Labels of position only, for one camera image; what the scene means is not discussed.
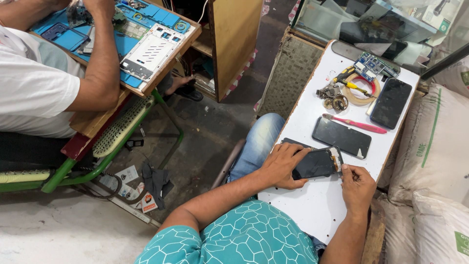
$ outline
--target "teal shirt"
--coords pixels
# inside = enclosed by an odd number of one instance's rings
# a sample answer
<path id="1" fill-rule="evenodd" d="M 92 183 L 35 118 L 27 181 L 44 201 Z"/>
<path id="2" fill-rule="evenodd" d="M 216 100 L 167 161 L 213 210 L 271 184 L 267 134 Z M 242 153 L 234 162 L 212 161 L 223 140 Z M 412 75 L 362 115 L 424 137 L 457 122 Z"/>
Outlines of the teal shirt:
<path id="1" fill-rule="evenodd" d="M 202 232 L 175 225 L 158 232 L 136 264 L 309 263 L 318 255 L 311 239 L 284 212 L 251 199 Z"/>

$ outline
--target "glass shelf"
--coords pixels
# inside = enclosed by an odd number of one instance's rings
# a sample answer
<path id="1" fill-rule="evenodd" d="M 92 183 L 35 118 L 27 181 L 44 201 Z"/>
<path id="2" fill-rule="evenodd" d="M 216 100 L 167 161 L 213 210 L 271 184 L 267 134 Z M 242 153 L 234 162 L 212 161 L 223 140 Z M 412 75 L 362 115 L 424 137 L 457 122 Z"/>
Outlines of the glass shelf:
<path id="1" fill-rule="evenodd" d="M 355 45 L 428 79 L 469 54 L 469 1 L 394 7 L 396 0 L 302 0 L 292 28 Z"/>

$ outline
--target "white shirt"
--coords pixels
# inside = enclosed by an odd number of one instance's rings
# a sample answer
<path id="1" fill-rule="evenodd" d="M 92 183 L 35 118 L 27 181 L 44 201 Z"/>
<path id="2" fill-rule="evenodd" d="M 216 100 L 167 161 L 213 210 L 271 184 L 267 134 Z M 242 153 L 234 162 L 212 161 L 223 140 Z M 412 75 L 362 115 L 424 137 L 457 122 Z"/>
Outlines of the white shirt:
<path id="1" fill-rule="evenodd" d="M 69 138 L 85 69 L 58 47 L 0 26 L 0 131 Z"/>

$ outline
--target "screwdriver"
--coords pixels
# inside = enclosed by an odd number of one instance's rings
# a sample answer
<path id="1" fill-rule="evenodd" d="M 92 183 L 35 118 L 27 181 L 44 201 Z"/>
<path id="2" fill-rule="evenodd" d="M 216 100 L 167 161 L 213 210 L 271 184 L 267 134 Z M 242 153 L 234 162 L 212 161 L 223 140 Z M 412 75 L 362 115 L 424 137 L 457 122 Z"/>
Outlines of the screwdriver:
<path id="1" fill-rule="evenodd" d="M 337 82 L 337 80 L 344 84 L 345 86 L 347 86 L 348 88 L 350 89 L 355 89 L 357 91 L 360 91 L 362 92 L 365 96 L 367 97 L 374 97 L 376 98 L 376 96 L 373 96 L 372 94 L 369 94 L 366 90 L 364 89 L 361 89 L 361 88 L 358 88 L 358 86 L 346 81 L 345 79 L 347 79 L 350 75 L 352 75 L 352 73 L 355 72 L 355 67 L 352 65 L 350 67 L 347 67 L 345 70 L 343 70 L 336 78 L 333 79 L 334 82 Z"/>
<path id="2" fill-rule="evenodd" d="M 337 75 L 336 78 L 333 79 L 333 81 L 336 83 L 337 80 L 345 80 L 347 79 L 352 73 L 355 72 L 355 67 L 352 65 L 350 67 L 347 67 L 345 70 L 343 70 L 339 75 Z"/>

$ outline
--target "tape roll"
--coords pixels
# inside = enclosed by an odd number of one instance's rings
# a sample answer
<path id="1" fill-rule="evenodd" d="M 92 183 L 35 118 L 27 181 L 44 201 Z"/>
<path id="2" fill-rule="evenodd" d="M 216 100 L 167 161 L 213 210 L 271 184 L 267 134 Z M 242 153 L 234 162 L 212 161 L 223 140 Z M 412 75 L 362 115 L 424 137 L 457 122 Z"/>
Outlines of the tape roll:
<path id="1" fill-rule="evenodd" d="M 351 82 L 353 79 L 356 79 L 358 78 L 360 75 L 354 73 L 352 75 L 350 75 L 347 79 L 345 79 L 347 82 Z M 381 93 L 381 86 L 379 85 L 379 81 L 374 78 L 373 80 L 373 84 L 375 85 L 375 92 L 373 93 L 374 96 L 378 97 L 379 94 Z M 348 99 L 349 102 L 355 104 L 355 105 L 367 105 L 371 102 L 373 102 L 374 100 L 376 100 L 376 98 L 374 97 L 369 97 L 369 98 L 359 98 L 359 97 L 356 97 L 351 91 L 350 91 L 350 88 L 348 88 L 347 86 L 344 86 L 344 88 L 342 89 L 342 94 L 345 95 Z"/>

